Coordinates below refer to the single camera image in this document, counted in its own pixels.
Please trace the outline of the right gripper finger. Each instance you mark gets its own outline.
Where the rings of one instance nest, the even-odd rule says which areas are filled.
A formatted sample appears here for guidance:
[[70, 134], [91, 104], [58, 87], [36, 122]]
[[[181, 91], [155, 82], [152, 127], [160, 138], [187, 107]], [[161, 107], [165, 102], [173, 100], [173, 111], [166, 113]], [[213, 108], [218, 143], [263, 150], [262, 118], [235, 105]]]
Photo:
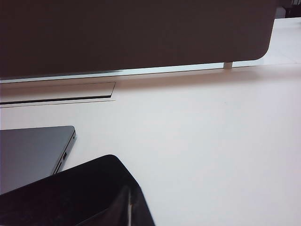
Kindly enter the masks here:
[[142, 189], [105, 155], [2, 194], [3, 226], [152, 226]]

